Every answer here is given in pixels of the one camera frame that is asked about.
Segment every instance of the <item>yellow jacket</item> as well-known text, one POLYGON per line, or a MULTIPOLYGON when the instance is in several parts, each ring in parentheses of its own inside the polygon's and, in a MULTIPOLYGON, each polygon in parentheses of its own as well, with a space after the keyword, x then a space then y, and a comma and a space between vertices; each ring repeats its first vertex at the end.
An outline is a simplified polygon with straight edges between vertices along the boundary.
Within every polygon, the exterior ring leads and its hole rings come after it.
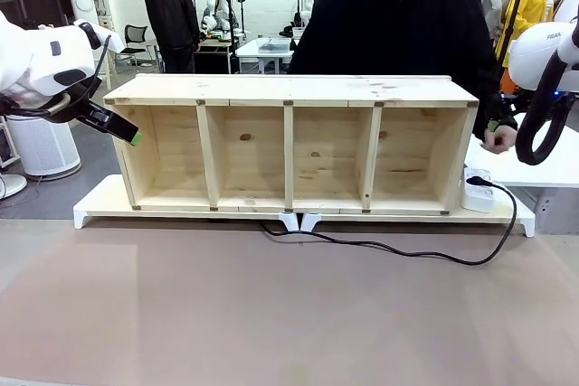
MULTIPOLYGON (((508 10, 505 14, 505 28, 510 23, 510 17, 513 14, 513 8, 515 6, 515 0, 511 0, 508 4, 508 10)), ((547 17, 548 22, 553 21, 553 12, 555 8, 551 8, 549 12, 549 16, 547 17)), ((517 17, 515 19, 515 29, 513 30, 513 35, 510 39, 511 43, 518 39, 521 34, 526 31, 527 29, 531 28, 537 23, 542 23, 545 21, 545 12, 546 12, 546 0, 521 0, 520 5, 518 6, 517 17)), ((502 45, 505 41, 506 33, 500 37, 497 45, 497 56, 500 53, 502 45)), ((505 57, 505 61, 503 62, 503 67, 508 67, 508 53, 505 57)))

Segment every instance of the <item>black pants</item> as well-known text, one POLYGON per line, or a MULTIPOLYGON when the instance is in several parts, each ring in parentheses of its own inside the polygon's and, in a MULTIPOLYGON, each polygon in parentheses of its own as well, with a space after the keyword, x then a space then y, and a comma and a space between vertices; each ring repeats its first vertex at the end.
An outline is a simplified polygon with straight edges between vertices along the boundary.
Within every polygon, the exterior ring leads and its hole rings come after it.
POLYGON ((193 45, 177 50, 161 49, 161 55, 165 64, 165 73, 193 74, 195 72, 193 45))

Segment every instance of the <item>gray shirt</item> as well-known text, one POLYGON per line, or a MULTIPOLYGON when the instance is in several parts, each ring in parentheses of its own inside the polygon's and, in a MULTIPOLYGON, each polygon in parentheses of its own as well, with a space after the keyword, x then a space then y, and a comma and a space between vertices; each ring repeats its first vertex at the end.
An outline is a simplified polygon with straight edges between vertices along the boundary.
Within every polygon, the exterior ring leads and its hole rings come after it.
POLYGON ((503 0, 480 0, 482 2, 482 10, 485 13, 485 20, 489 28, 489 36, 494 40, 497 35, 498 26, 500 24, 500 15, 502 13, 503 0))

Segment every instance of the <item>shelf compartment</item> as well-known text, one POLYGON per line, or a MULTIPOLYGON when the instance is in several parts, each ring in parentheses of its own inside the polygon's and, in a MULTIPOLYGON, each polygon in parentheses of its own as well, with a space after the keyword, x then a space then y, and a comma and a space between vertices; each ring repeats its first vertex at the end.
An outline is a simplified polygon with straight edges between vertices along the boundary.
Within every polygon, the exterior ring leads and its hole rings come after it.
POLYGON ((209 211, 195 107, 117 106, 115 110, 143 134, 138 146, 117 146, 130 180, 131 205, 144 211, 209 211))
POLYGON ((294 108, 295 212, 363 210, 356 160, 371 108, 294 108))
POLYGON ((459 187, 458 181, 454 185, 451 180, 460 180, 471 115, 465 108, 384 108, 372 213, 449 212, 459 187))
POLYGON ((198 109, 212 209, 283 212, 283 108, 198 109))

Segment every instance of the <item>black hoodie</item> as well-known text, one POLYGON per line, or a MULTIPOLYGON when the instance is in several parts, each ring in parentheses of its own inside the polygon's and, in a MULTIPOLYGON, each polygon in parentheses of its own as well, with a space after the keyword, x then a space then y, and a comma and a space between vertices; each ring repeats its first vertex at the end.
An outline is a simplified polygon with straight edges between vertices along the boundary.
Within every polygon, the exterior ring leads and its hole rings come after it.
POLYGON ((516 127, 498 94, 497 62, 480 0, 316 0, 290 74, 448 75, 489 120, 516 127))

